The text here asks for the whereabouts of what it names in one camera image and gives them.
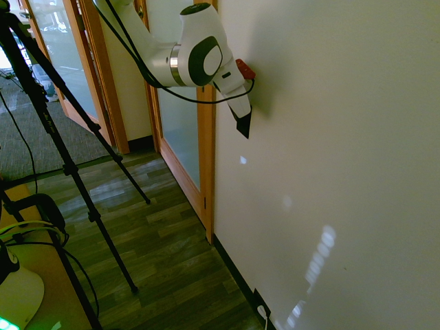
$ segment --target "electrical outlet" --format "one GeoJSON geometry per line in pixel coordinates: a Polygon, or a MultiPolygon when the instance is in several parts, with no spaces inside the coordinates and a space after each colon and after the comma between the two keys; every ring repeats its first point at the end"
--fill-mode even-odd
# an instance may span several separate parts
{"type": "Polygon", "coordinates": [[[264,309],[266,310],[266,315],[269,318],[269,316],[270,316],[270,309],[267,306],[267,304],[265,303],[265,301],[263,300],[263,297],[260,295],[260,293],[258,292],[257,289],[254,290],[254,298],[255,298],[257,306],[259,306],[259,305],[264,306],[264,309]]]}

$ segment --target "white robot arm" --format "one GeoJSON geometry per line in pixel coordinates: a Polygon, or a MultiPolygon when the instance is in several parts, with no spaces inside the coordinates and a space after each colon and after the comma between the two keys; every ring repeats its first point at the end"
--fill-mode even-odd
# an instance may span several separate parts
{"type": "Polygon", "coordinates": [[[182,10],[180,41],[160,43],[139,18],[133,0],[93,2],[131,55],[140,57],[147,72],[140,69],[148,83],[155,87],[214,85],[228,99],[237,129],[248,138],[251,106],[245,79],[228,47],[219,15],[209,3],[182,10]]]}

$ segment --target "camera tripod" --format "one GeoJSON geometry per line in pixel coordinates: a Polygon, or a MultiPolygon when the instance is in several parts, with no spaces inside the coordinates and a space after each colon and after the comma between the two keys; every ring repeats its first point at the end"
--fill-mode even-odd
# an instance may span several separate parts
{"type": "MultiPolygon", "coordinates": [[[[99,133],[100,126],[91,121],[85,110],[81,107],[79,102],[75,99],[74,95],[67,88],[65,82],[60,77],[58,72],[54,69],[50,61],[45,57],[42,51],[39,49],[35,40],[30,36],[29,32],[17,19],[17,17],[11,13],[9,13],[9,5],[6,1],[0,0],[0,45],[2,46],[6,56],[8,57],[12,68],[16,74],[16,77],[19,79],[21,86],[24,89],[24,92],[29,96],[32,105],[35,108],[38,117],[43,124],[46,132],[50,134],[52,140],[55,143],[58,152],[60,153],[61,158],[64,161],[63,171],[66,175],[71,175],[75,181],[78,190],[81,193],[84,202],[89,209],[89,220],[91,222],[96,222],[98,225],[107,245],[109,246],[111,253],[113,254],[116,262],[118,263],[124,277],[129,284],[131,291],[136,292],[138,288],[135,286],[133,280],[130,277],[130,274],[125,267],[118,251],[116,250],[113,241],[111,240],[107,229],[104,226],[104,223],[101,220],[101,215],[96,209],[91,197],[78,173],[78,167],[75,165],[72,160],[61,136],[55,127],[52,118],[47,110],[45,92],[41,85],[37,84],[30,73],[29,67],[26,64],[20,49],[15,42],[14,36],[12,32],[14,31],[16,36],[21,40],[24,44],[26,50],[35,58],[37,63],[41,65],[46,74],[50,77],[52,82],[61,90],[61,92],[65,95],[65,97],[71,102],[74,106],[76,112],[79,116],[85,121],[90,131],[98,138],[100,143],[106,148],[110,156],[112,156],[113,160],[119,165],[121,170],[127,176],[127,178],[131,181],[131,183],[135,186],[137,191],[141,194],[147,204],[150,204],[150,200],[144,194],[142,189],[139,187],[138,183],[134,180],[125,166],[122,164],[122,157],[116,155],[114,150],[107,144],[107,141],[103,138],[103,136],[99,133]]],[[[14,202],[9,199],[9,197],[4,192],[4,189],[0,187],[0,197],[5,204],[5,209],[14,215],[17,221],[23,221],[23,217],[20,215],[18,210],[14,209],[14,202]]]]}

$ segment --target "frosted glass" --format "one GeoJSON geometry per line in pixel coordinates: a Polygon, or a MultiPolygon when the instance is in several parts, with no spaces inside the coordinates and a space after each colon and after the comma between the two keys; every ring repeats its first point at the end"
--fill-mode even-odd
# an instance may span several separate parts
{"type": "MultiPolygon", "coordinates": [[[[178,42],[182,33],[179,13],[192,4],[192,0],[148,0],[150,33],[159,41],[178,42]]],[[[187,98],[197,98],[193,87],[173,87],[172,90],[187,98]]],[[[162,90],[159,90],[159,105],[164,138],[200,189],[197,105],[162,90]]]]}
{"type": "Polygon", "coordinates": [[[84,110],[97,118],[74,35],[61,0],[29,0],[50,60],[84,110]]]}

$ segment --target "wooden desk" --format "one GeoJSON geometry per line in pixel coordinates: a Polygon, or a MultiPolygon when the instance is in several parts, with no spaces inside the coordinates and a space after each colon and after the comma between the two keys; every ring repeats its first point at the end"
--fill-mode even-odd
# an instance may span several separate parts
{"type": "MultiPolygon", "coordinates": [[[[28,196],[29,190],[21,185],[6,193],[16,201],[28,196]]],[[[25,220],[41,220],[35,206],[21,211],[21,215],[25,220]]],[[[3,209],[0,228],[12,223],[16,223],[15,218],[3,209]]],[[[25,241],[52,243],[52,238],[46,231],[39,230],[27,234],[25,241]]],[[[43,279],[45,286],[43,302],[25,330],[90,330],[91,325],[94,325],[94,329],[101,329],[73,269],[70,264],[65,264],[68,263],[65,254],[58,255],[55,247],[46,245],[20,245],[10,249],[22,266],[43,279]]]]}

